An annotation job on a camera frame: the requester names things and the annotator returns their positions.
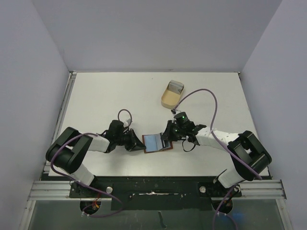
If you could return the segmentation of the black credit card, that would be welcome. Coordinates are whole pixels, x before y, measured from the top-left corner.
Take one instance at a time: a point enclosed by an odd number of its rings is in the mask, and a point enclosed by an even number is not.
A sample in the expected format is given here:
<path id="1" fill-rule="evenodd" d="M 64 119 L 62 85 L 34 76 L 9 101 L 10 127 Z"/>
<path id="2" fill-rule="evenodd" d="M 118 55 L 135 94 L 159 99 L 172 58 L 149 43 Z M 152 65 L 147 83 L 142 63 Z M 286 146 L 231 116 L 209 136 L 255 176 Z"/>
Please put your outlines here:
<path id="1" fill-rule="evenodd" d="M 172 142 L 170 142 L 170 141 L 162 140 L 161 141 L 161 145 L 162 145 L 162 147 L 160 148 L 160 150 L 172 149 Z"/>

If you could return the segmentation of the brown leather card holder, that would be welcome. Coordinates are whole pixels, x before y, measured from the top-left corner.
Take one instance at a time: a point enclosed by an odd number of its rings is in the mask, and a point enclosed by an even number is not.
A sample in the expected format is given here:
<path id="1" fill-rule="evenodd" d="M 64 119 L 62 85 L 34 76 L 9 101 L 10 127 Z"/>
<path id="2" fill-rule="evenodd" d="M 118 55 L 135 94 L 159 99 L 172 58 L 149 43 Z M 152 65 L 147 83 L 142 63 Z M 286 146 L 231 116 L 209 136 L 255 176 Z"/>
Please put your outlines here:
<path id="1" fill-rule="evenodd" d="M 161 135 L 162 133 L 158 134 L 151 134 L 151 135 L 142 135 L 142 142 L 146 146 L 144 153 L 154 153 L 154 152 L 162 152 L 164 150 L 160 150 L 162 147 L 161 145 Z"/>

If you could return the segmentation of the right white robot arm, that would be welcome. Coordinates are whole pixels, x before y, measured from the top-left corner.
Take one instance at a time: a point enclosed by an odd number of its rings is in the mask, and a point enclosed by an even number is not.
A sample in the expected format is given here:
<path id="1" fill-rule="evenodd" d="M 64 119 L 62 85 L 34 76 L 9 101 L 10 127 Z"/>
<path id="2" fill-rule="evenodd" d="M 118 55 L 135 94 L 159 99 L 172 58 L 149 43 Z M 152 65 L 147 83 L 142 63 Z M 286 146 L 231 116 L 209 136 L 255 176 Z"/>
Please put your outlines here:
<path id="1" fill-rule="evenodd" d="M 188 141 L 196 146 L 209 146 L 228 152 L 233 165 L 221 172 L 213 184 L 219 196 L 226 195 L 233 185 L 243 181 L 253 181 L 272 162 L 272 158 L 251 131 L 227 133 L 212 130 L 206 125 L 195 125 L 185 112 L 174 115 L 169 120 L 162 140 Z"/>

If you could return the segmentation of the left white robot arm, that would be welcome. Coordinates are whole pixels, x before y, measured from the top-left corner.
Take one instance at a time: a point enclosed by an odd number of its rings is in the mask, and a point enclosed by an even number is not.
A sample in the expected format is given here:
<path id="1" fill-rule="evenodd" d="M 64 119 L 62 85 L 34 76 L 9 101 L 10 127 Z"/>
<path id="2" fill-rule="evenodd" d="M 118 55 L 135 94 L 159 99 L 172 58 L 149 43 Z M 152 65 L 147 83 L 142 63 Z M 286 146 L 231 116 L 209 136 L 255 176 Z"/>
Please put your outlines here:
<path id="1" fill-rule="evenodd" d="M 146 149 L 133 129 L 119 120 L 112 120 L 102 134 L 82 134 L 72 127 L 66 128 L 47 150 L 46 160 L 51 169 L 61 168 L 69 178 L 82 183 L 81 192 L 92 197 L 97 193 L 98 185 L 93 182 L 95 176 L 83 165 L 83 160 L 88 151 L 110 153 L 117 146 L 123 146 L 126 151 Z"/>

